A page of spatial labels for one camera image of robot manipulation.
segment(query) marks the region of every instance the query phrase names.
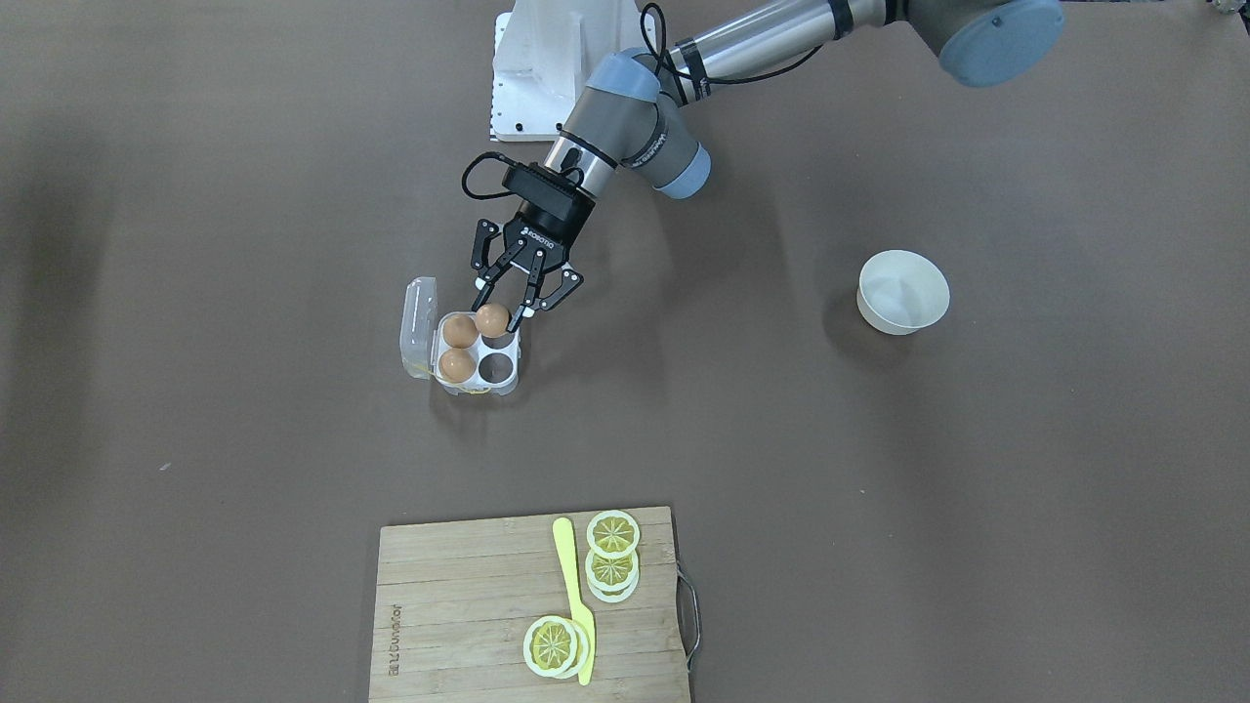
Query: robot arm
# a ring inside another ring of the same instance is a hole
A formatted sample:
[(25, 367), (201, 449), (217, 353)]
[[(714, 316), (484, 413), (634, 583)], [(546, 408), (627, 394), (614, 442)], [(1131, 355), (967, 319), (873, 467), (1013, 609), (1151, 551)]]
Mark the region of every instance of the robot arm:
[[(895, 21), (910, 23), (959, 83), (980, 88), (1036, 64), (1058, 40), (1064, 14), (1059, 0), (776, 0), (671, 49), (608, 56), (542, 164), (484, 154), (470, 165), (502, 160), (509, 166), (505, 191), (524, 200), (506, 225), (478, 224), (472, 268), (480, 293), (472, 309), (486, 303), (511, 268), (528, 279), (510, 331), (581, 285), (569, 250), (618, 166), (638, 171), (670, 198), (694, 195), (711, 159), (686, 129), (680, 106), (709, 98), (719, 85), (748, 83), (748, 76), (856, 28)], [(488, 266), (490, 245), (500, 238), (505, 249)], [(544, 296), (544, 283), (556, 271), (560, 284)]]

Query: empty egg slot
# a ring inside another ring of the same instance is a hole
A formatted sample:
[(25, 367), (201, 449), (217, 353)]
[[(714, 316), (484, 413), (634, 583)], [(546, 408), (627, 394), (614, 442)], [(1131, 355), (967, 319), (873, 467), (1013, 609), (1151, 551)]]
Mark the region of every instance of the empty egg slot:
[(478, 375), (486, 383), (504, 383), (512, 375), (512, 360), (506, 354), (486, 354), (478, 364)]

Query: egg carton lid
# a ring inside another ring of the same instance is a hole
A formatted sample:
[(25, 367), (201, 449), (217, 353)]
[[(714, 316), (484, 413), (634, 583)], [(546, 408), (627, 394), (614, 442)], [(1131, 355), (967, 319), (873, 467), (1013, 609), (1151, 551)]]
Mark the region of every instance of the egg carton lid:
[(434, 276), (418, 276), (404, 295), (399, 355), (408, 375), (432, 378), (434, 335), (439, 328), (439, 285)]

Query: yellow knife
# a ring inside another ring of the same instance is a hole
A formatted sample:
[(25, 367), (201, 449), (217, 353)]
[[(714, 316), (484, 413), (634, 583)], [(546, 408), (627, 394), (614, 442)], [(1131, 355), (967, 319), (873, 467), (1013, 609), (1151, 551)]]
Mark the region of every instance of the yellow knife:
[(551, 534), (555, 537), (555, 553), (560, 555), (564, 588), (569, 592), (569, 613), (572, 615), (572, 622), (586, 630), (586, 639), (590, 642), (586, 663), (578, 672), (578, 683), (586, 685), (590, 683), (590, 669), (595, 665), (595, 614), (581, 602), (581, 587), (578, 583), (578, 542), (572, 537), (572, 520), (558, 518), (551, 523)]

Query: knife handle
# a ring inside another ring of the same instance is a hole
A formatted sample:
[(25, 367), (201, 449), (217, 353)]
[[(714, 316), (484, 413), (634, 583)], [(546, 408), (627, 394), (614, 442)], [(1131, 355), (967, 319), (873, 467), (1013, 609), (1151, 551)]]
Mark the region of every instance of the knife handle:
[(564, 572), (564, 589), (569, 592), (569, 604), (581, 603), (581, 588), (578, 584), (578, 543), (572, 535), (572, 520), (556, 518), (551, 523), (551, 535), (555, 538), (555, 553), (560, 557), (560, 570)]

